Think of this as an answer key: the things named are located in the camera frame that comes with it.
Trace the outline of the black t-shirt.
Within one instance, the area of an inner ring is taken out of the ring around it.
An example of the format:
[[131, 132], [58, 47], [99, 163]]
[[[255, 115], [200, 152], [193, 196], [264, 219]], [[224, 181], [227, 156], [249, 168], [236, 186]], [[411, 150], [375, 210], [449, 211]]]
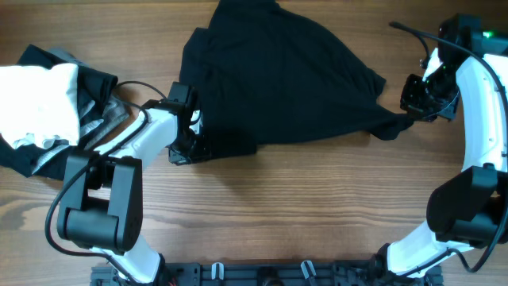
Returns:
[[214, 159], [358, 131], [390, 141], [412, 125], [379, 105], [382, 76], [273, 1], [220, 2], [185, 44], [179, 80], [198, 93]]

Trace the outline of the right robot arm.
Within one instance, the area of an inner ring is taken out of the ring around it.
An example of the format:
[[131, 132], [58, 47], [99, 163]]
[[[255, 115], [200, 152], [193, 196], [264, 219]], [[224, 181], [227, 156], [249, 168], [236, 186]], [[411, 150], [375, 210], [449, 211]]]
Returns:
[[434, 40], [425, 74], [407, 78], [400, 107], [421, 122], [451, 120], [462, 110], [463, 167], [433, 191], [425, 221], [372, 258], [372, 283], [425, 284], [442, 261], [480, 249], [480, 259], [465, 265], [475, 273], [507, 241], [507, 36], [484, 29], [479, 17], [456, 14]]

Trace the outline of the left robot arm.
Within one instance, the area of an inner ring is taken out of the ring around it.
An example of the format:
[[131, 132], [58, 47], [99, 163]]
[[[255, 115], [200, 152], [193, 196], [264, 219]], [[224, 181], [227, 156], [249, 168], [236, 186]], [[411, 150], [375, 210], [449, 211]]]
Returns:
[[44, 232], [57, 251], [102, 257], [111, 285], [170, 285], [164, 257], [141, 236], [143, 171], [163, 149], [175, 165], [205, 160], [198, 92], [174, 82], [168, 95], [139, 108], [138, 119], [110, 143], [67, 159], [63, 187]]

